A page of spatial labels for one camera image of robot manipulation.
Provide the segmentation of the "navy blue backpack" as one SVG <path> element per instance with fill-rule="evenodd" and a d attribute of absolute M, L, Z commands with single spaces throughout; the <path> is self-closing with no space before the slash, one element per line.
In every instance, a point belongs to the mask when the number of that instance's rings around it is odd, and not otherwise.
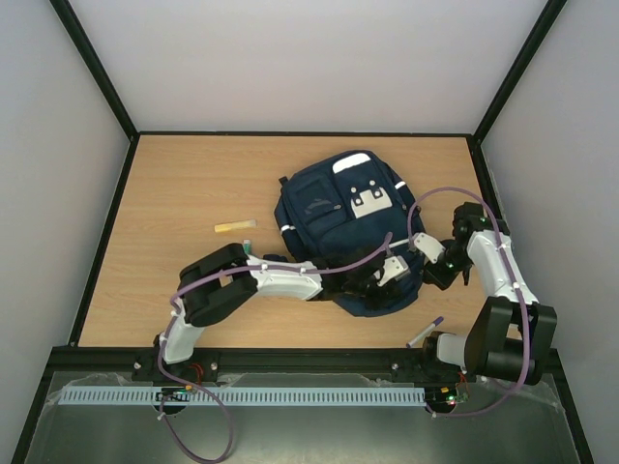
<path fill-rule="evenodd" d="M 274 216 L 297 262 L 375 251 L 390 235 L 390 251 L 410 267 L 398 312 L 417 301 L 422 287 L 424 259 L 408 242 L 409 235 L 425 229 L 414 202 L 387 162 L 369 150 L 350 150 L 280 178 Z"/>

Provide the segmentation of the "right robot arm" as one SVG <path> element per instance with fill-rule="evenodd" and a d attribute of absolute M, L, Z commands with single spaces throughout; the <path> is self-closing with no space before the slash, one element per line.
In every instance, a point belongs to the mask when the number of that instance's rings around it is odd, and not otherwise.
<path fill-rule="evenodd" d="M 524 383 L 538 384 L 557 314 L 525 283 L 506 222 L 492 220 L 481 204 L 465 202 L 455 209 L 451 240 L 417 232 L 411 245 L 426 258 L 423 283 L 446 290 L 457 276 L 467 280 L 475 268 L 486 295 L 467 336 L 437 330 L 427 335 L 422 345 L 424 372 L 440 379 L 457 366 L 473 375 L 516 383 L 525 369 Z"/>

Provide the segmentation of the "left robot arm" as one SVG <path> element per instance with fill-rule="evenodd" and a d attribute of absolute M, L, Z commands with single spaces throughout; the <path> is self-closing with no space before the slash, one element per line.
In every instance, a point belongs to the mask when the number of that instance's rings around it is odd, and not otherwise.
<path fill-rule="evenodd" d="M 260 258 L 236 243 L 224 246 L 180 273 L 179 288 L 170 299 L 170 325 L 158 339 L 162 361 L 171 365 L 189 360 L 205 328 L 257 297 L 332 301 L 355 317 L 396 312 L 409 274 L 404 257 L 385 244 L 376 251 L 297 263 L 273 255 Z"/>

